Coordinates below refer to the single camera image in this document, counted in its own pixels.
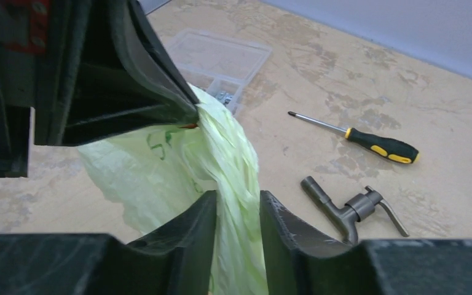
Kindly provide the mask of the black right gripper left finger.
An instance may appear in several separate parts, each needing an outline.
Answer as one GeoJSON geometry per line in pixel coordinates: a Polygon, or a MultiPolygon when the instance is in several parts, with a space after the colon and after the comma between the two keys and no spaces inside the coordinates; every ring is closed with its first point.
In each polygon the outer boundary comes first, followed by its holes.
{"type": "Polygon", "coordinates": [[[0,294],[206,294],[216,193],[130,243],[108,234],[0,234],[0,294]]]}

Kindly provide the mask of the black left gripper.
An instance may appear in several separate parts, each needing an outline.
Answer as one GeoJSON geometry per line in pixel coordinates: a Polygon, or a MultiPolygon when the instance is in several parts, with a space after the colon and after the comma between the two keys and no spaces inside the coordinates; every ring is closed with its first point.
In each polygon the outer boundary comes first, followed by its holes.
{"type": "Polygon", "coordinates": [[[81,48],[80,1],[0,1],[0,178],[27,177],[32,144],[63,144],[81,48]]]}

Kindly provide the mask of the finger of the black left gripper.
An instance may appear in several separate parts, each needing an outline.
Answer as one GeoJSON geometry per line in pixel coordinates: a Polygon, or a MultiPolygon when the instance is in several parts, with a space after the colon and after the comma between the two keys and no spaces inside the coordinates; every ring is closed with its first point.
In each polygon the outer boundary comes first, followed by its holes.
{"type": "Polygon", "coordinates": [[[194,125],[198,103],[136,1],[92,2],[62,146],[194,125]]]}

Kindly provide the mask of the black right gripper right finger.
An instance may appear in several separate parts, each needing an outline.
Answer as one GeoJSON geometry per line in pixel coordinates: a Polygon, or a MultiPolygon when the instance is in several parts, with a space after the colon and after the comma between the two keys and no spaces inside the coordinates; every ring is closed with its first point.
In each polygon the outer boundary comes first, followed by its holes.
{"type": "Polygon", "coordinates": [[[269,191],[260,221],[270,294],[472,294],[472,239],[373,239],[349,246],[269,191]]]}

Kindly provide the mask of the green plastic bag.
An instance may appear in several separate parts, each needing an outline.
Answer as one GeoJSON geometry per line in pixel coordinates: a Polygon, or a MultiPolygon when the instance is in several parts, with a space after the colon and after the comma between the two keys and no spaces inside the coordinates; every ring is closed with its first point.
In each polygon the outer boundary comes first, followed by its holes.
{"type": "Polygon", "coordinates": [[[147,234],[192,205],[217,196],[214,294],[267,294],[259,222],[259,165],[242,126],[198,87],[196,128],[160,125],[78,147],[90,179],[124,207],[124,220],[147,234]]]}

